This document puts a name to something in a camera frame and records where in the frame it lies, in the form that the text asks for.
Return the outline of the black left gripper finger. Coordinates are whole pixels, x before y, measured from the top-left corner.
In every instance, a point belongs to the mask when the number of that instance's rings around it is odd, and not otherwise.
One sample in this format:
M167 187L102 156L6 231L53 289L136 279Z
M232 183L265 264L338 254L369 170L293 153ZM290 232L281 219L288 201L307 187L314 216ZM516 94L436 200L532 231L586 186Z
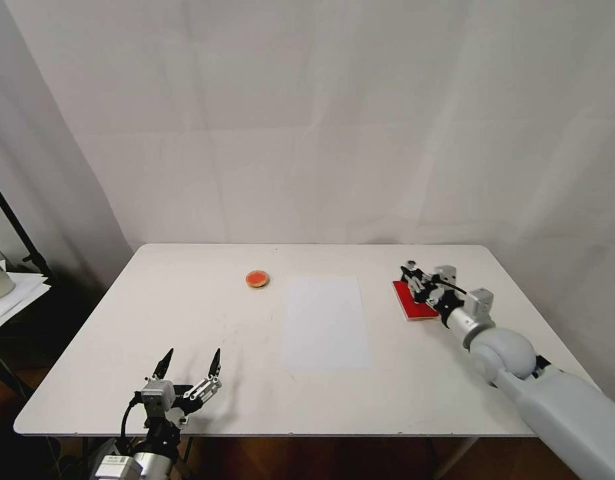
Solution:
M208 374L198 383L190 387L183 398L189 401L202 401L206 403L221 388L219 373L221 371L221 349L218 348L213 356Z
M165 356L158 361L153 374L149 377L145 378L146 384L145 386L147 387L148 385L156 385L156 386L160 386L160 387L165 387L165 386L172 386L171 381L167 380L165 378L167 370L169 369L169 365L171 363L171 359L173 357L173 352L174 352L174 348L171 348L166 354Z

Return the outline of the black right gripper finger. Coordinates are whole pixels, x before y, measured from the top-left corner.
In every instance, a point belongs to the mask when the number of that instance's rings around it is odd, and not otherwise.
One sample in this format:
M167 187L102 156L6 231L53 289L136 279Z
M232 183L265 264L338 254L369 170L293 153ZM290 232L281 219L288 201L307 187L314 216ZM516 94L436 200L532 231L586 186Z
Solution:
M400 267L402 272L401 282L407 283L411 289L426 289L433 285L432 277L415 267L409 269Z
M431 281L408 281L408 289L412 299L417 304L427 303L430 295L437 289Z

